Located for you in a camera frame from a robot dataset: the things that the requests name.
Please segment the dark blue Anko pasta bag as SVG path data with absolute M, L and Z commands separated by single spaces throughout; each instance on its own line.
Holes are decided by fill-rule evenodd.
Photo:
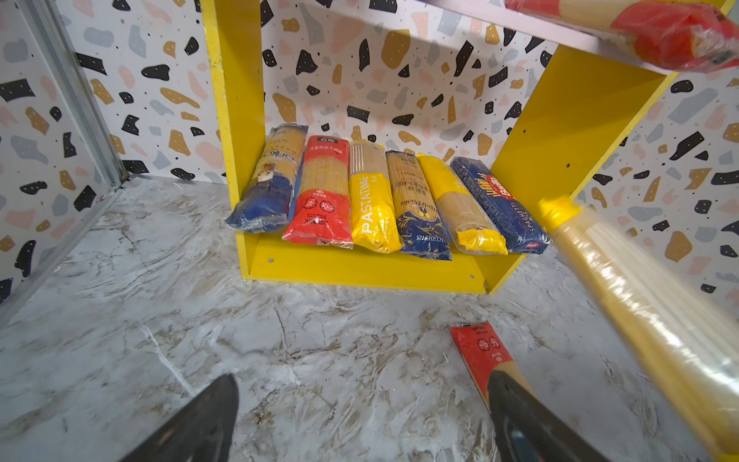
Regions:
M 306 125 L 295 123 L 271 129 L 241 201 L 225 220 L 228 227 L 259 234 L 279 231 L 288 224 L 307 132 Z

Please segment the yellow end spaghetti bag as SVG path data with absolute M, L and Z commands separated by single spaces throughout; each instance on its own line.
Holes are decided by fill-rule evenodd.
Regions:
M 683 421 L 719 461 L 738 458 L 738 321 L 621 230 L 567 196 L 540 223 Z

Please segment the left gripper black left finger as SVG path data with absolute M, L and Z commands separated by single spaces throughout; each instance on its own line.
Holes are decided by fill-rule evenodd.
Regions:
M 125 461 L 226 461 L 239 408 L 234 375 L 214 380 Z

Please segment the blue starry pasta bag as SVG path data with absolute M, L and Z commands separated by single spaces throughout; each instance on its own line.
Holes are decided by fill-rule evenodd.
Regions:
M 452 260 L 450 238 L 418 158 L 386 152 L 401 252 L 425 260 Z

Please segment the red black-label spaghetti bag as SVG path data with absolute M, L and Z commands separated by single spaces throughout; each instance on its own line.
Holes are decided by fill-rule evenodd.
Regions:
M 294 217 L 283 240 L 293 244 L 352 248 L 346 139 L 309 138 L 301 166 Z

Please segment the yellow Pastatime bag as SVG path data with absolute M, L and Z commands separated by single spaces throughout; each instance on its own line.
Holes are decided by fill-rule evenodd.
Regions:
M 386 151 L 380 144 L 350 144 L 349 191 L 354 246 L 389 254 L 401 250 Z
M 469 255 L 507 255 L 504 236 L 452 169 L 436 157 L 418 160 L 457 249 Z

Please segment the blue Barilla spaghetti pack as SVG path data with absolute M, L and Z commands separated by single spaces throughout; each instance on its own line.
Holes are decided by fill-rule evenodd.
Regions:
M 550 245 L 546 231 L 488 167 L 479 160 L 463 157 L 454 158 L 450 166 L 498 227 L 510 253 L 541 255 L 545 252 Z

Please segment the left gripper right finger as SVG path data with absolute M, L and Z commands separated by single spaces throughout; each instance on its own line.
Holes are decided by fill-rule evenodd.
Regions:
M 501 461 L 608 462 L 508 373 L 493 371 L 487 389 Z

